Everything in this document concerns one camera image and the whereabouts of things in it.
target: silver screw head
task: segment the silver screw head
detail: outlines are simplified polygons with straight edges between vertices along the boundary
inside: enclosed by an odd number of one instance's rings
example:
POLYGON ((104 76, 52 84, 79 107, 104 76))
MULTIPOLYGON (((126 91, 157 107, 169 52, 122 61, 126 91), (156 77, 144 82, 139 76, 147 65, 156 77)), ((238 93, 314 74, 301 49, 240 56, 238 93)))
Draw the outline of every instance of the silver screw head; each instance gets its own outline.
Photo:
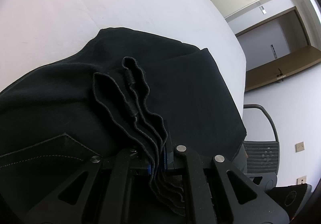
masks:
POLYGON ((184 152, 184 151, 186 151, 186 146, 184 146, 184 145, 178 145, 178 146, 176 147, 176 150, 178 150, 178 151, 180 151, 180 152, 184 152))
POLYGON ((216 156, 214 157, 214 159, 215 159, 217 162, 224 162, 224 160, 225 160, 224 156, 222 156, 222 155, 216 155, 216 156))
POLYGON ((91 161, 92 163, 97 163, 97 162, 100 162, 100 161, 101 161, 101 158, 100 158, 100 156, 95 155, 95 156, 93 156, 93 157, 90 158, 90 161, 91 161))

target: black fabric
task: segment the black fabric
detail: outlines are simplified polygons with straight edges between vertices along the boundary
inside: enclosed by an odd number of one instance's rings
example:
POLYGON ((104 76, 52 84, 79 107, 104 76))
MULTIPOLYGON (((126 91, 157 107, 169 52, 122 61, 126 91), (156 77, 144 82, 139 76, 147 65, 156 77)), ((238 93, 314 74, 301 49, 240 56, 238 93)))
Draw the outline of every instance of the black fabric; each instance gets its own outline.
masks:
POLYGON ((138 176, 133 179, 131 207, 128 223, 148 224, 185 224, 184 217, 174 214, 168 208, 154 199, 154 194, 148 189, 148 178, 138 176))
POLYGON ((243 173, 248 172, 248 164, 247 164, 247 154, 245 152, 244 145, 241 146, 239 152, 235 156, 232 163, 243 173))
POLYGON ((0 194, 23 219, 84 160, 138 144, 151 164, 154 197, 184 215, 181 187, 161 171, 163 119, 173 146, 209 157, 232 160, 246 135, 207 49, 125 28, 100 30, 77 54, 1 92, 0 194))
POLYGON ((0 195, 0 220, 6 224, 23 224, 16 214, 9 208, 6 201, 0 195))

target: black device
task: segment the black device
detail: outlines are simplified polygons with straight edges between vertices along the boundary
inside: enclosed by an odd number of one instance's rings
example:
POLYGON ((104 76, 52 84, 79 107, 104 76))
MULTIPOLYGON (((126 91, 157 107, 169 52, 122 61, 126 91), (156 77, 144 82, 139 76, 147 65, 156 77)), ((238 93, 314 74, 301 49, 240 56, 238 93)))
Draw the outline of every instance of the black device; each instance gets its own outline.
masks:
MULTIPOLYGON (((257 174, 259 185, 240 172, 222 155, 213 158, 200 156, 184 145, 171 146, 166 142, 164 171, 181 175, 185 196, 186 223, 190 224, 288 224, 284 209, 266 193, 268 182, 275 173, 257 174)), ((91 208, 91 220, 103 223, 130 223, 129 211, 132 180, 138 175, 148 175, 149 164, 136 148, 125 148, 115 157, 90 158, 80 169, 66 179, 26 215, 26 224, 81 224, 84 210, 95 189, 96 177, 106 172, 106 187, 100 186, 100 199, 91 208), (78 182, 78 190, 70 187, 78 182), (64 194, 74 192, 73 200, 64 194)))

